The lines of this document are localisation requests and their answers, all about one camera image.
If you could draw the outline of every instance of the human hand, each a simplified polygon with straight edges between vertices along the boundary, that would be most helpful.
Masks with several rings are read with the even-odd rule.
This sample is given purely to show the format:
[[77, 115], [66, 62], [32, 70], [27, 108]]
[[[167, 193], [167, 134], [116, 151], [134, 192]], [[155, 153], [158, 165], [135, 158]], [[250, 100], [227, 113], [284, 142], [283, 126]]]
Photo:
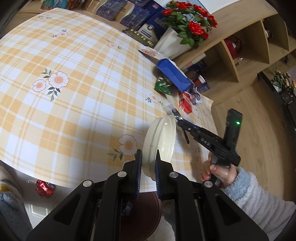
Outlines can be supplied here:
[[225, 188], [232, 184], [237, 177], [237, 170], [234, 165], [230, 164], [230, 168], [212, 164], [212, 153], [209, 152], [208, 160], [203, 163], [202, 181], [208, 181], [211, 174], [214, 174], [222, 181], [222, 187]]

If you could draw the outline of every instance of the silver screw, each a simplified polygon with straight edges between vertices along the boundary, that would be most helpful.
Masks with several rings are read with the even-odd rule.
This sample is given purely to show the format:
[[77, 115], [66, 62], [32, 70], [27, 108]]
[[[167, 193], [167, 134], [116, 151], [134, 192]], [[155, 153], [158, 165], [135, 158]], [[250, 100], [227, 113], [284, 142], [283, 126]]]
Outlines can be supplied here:
[[91, 186], [91, 181], [90, 180], [86, 180], [86, 181], [83, 182], [82, 185], [85, 186], [85, 187], [89, 187], [89, 186]]
[[169, 175], [172, 178], [176, 178], [177, 176], [179, 176], [179, 174], [177, 172], [171, 172]]
[[205, 182], [204, 182], [204, 186], [205, 186], [206, 188], [211, 188], [211, 187], [213, 186], [213, 183], [210, 182], [210, 181], [205, 181]]
[[126, 172], [121, 171], [121, 172], [117, 173], [117, 176], [119, 176], [119, 177], [125, 177], [126, 176]]

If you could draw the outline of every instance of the blue package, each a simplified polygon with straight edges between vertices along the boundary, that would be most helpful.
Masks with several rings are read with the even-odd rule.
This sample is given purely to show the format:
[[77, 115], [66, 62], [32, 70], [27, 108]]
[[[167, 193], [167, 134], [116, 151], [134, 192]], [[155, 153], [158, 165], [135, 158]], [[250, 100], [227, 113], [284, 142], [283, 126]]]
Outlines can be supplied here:
[[144, 35], [152, 43], [156, 44], [161, 36], [165, 33], [168, 26], [163, 23], [167, 16], [163, 15], [162, 11], [165, 10], [161, 7], [155, 14], [153, 14], [140, 29], [139, 33]]
[[122, 7], [126, 4], [126, 2], [126, 0], [107, 0], [98, 8], [96, 14], [109, 21], [112, 21], [120, 12]]
[[145, 4], [149, 2], [149, 0], [129, 0], [129, 1], [139, 7], [144, 7]]
[[133, 11], [125, 16], [120, 23], [127, 28], [138, 30], [142, 23], [149, 17], [149, 13], [134, 5]]
[[180, 92], [189, 89], [191, 82], [180, 70], [168, 59], [159, 60], [157, 68], [177, 87]]
[[153, 0], [150, 0], [143, 7], [143, 9], [149, 13], [149, 16], [152, 16], [153, 14], [155, 14], [160, 8], [161, 8], [161, 6]]

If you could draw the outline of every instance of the green package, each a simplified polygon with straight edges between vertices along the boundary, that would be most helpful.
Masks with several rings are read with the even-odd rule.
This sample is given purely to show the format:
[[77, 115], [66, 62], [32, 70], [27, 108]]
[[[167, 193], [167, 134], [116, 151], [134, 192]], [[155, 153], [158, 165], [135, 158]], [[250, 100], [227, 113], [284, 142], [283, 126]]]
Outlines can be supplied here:
[[167, 83], [165, 81], [160, 80], [160, 79], [158, 79], [155, 82], [154, 89], [158, 92], [165, 93], [167, 95], [171, 95], [171, 92], [170, 92], [169, 88], [167, 87]]

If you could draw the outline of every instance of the white flower pot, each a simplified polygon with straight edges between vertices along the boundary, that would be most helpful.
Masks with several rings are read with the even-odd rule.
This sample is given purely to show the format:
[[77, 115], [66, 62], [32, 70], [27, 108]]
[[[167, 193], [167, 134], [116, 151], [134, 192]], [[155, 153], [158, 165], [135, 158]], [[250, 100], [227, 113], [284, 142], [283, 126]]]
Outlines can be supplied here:
[[180, 44], [182, 38], [177, 37], [177, 35], [178, 33], [175, 30], [168, 28], [154, 49], [170, 59], [174, 59], [191, 49], [189, 44]]

